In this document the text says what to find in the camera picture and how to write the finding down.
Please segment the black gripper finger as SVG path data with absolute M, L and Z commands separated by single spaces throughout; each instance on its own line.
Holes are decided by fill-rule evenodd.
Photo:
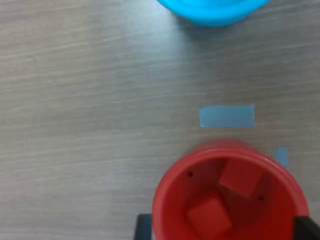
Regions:
M 320 240 L 320 226 L 309 216 L 296 216 L 293 225 L 294 240 Z
M 136 219 L 134 240 L 152 239 L 152 215 L 139 214 Z

